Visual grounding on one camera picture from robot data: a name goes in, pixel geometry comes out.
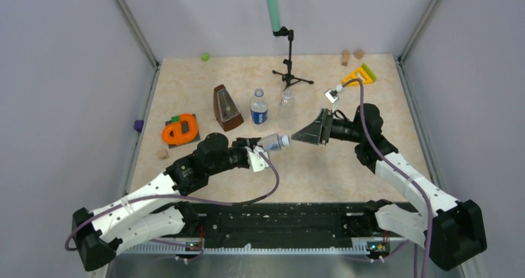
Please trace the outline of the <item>clear bottle white cap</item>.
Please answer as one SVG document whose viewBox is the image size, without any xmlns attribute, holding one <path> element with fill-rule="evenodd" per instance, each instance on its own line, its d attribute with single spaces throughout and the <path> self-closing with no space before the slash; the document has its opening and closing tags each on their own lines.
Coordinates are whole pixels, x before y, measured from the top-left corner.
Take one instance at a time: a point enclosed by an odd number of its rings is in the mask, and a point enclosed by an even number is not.
<svg viewBox="0 0 525 278">
<path fill-rule="evenodd" d="M 281 129 L 289 130 L 295 123 L 295 97 L 290 89 L 285 89 L 278 109 L 278 124 Z"/>
</svg>

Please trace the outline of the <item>clear bottle red label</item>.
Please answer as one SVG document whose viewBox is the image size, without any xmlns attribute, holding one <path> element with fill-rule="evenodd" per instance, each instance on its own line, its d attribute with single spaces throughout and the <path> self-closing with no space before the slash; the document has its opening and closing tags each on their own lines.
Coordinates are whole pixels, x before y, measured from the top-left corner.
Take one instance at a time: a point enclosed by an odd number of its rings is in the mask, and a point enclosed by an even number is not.
<svg viewBox="0 0 525 278">
<path fill-rule="evenodd" d="M 285 142 L 283 141 L 282 136 L 275 133 L 261 138 L 257 142 L 257 146 L 261 147 L 266 152 L 279 151 L 285 147 Z"/>
</svg>

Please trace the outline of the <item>clear Pepsi plastic bottle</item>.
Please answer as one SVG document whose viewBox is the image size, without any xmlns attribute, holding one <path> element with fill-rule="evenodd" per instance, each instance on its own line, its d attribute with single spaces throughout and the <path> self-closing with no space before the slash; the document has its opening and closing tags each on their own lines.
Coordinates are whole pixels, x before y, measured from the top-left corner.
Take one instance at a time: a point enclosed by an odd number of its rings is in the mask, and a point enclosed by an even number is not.
<svg viewBox="0 0 525 278">
<path fill-rule="evenodd" d="M 255 125 L 262 125 L 268 119 L 268 104 L 264 98 L 264 90 L 257 88 L 250 102 L 251 118 Z"/>
</svg>

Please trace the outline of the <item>white cap red mark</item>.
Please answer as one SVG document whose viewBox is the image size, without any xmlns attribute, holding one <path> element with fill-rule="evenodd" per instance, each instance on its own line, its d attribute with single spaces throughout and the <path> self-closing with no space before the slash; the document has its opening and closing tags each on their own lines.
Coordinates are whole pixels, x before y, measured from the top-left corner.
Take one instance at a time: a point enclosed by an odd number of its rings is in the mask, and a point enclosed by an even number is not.
<svg viewBox="0 0 525 278">
<path fill-rule="evenodd" d="M 282 144 L 282 147 L 286 147 L 290 145 L 290 139 L 288 135 L 282 135 L 280 136 L 280 142 Z"/>
</svg>

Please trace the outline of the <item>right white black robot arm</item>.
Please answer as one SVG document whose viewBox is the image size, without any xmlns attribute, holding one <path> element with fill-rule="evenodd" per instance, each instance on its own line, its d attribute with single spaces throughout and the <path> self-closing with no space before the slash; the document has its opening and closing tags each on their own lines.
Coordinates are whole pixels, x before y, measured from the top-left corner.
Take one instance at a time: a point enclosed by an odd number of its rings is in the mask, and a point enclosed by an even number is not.
<svg viewBox="0 0 525 278">
<path fill-rule="evenodd" d="M 387 200 L 371 201 L 363 219 L 367 234 L 393 232 L 423 248 L 425 257 L 444 271 L 483 253 L 487 239 L 479 205 L 460 201 L 435 186 L 383 136 L 382 126 L 378 107 L 370 103 L 359 105 L 352 121 L 337 119 L 323 109 L 292 140 L 314 145 L 330 139 L 354 142 L 358 161 L 416 209 L 409 212 Z"/>
</svg>

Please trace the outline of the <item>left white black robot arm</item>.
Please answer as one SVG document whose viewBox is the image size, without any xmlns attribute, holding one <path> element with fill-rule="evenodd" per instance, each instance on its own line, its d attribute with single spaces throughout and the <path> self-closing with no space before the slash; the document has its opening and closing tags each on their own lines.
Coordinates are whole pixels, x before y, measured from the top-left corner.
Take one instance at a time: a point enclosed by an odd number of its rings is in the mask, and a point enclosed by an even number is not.
<svg viewBox="0 0 525 278">
<path fill-rule="evenodd" d="M 81 208 L 72 216 L 68 251 L 78 252 L 87 272 L 109 264 L 128 248 L 165 235 L 190 237 L 198 230 L 191 193 L 205 187 L 213 175 L 246 168 L 261 172 L 268 153 L 258 139 L 240 139 L 232 146 L 220 133 L 209 134 L 196 150 L 175 160 L 139 189 L 98 209 Z"/>
</svg>

